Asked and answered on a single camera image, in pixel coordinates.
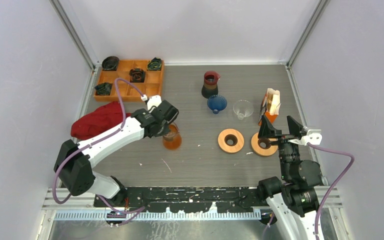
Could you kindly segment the orange coffee filter box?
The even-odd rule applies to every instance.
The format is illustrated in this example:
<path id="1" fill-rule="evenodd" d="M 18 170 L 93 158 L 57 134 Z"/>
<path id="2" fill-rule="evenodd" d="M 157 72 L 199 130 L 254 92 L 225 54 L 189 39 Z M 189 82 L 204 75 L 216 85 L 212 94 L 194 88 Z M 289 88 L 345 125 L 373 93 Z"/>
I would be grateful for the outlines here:
<path id="1" fill-rule="evenodd" d="M 280 91 L 268 88 L 260 105 L 258 125 L 262 125 L 264 116 L 266 116 L 271 123 L 274 123 L 279 115 L 280 106 Z"/>

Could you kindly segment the orange glass carafe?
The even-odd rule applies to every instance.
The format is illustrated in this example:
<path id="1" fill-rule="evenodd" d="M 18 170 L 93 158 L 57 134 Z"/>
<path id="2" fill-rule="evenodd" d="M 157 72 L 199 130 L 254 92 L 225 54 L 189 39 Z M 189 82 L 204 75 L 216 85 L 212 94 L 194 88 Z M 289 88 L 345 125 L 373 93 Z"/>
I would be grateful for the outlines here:
<path id="1" fill-rule="evenodd" d="M 168 127 L 169 132 L 162 136 L 163 146 L 168 150 L 176 150 L 182 144 L 179 128 L 175 123 L 171 123 Z"/>

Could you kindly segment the blue glass dripper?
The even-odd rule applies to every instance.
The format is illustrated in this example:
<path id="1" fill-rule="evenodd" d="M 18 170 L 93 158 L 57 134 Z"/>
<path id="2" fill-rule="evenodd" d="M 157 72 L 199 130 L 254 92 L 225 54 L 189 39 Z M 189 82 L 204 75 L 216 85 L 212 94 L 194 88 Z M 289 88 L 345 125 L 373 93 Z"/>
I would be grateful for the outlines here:
<path id="1" fill-rule="evenodd" d="M 227 99 L 222 95 L 212 95 L 207 99 L 207 106 L 213 114 L 223 111 L 228 105 Z"/>

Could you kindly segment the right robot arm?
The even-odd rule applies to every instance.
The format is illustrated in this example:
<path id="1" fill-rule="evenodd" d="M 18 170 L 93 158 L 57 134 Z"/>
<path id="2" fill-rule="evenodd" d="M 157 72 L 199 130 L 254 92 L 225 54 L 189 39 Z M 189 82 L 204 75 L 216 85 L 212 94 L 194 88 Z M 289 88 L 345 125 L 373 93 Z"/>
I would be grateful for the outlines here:
<path id="1" fill-rule="evenodd" d="M 323 183 L 320 164 L 300 157 L 300 146 L 319 145 L 321 130 L 311 129 L 287 116 L 288 134 L 276 129 L 263 115 L 258 132 L 260 140 L 277 146 L 281 177 L 260 180 L 257 198 L 270 206 L 282 236 L 289 240 L 322 240 L 320 223 L 316 220 L 320 208 L 315 187 Z"/>

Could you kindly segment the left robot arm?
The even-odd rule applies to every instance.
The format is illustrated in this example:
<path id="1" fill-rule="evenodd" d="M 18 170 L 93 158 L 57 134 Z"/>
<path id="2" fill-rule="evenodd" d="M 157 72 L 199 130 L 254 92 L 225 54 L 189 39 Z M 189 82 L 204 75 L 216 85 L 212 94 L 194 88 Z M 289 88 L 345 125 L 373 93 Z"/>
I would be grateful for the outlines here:
<path id="1" fill-rule="evenodd" d="M 127 198 L 125 186 L 116 177 L 102 175 L 94 168 L 128 144 L 169 133 L 169 125 L 176 120 L 179 110 L 158 95 L 145 103 L 146 108 L 124 117 L 111 129 L 78 143 L 67 140 L 61 145 L 54 165 L 55 179 L 61 180 L 69 197 L 91 193 L 105 204 L 115 207 L 124 204 Z"/>

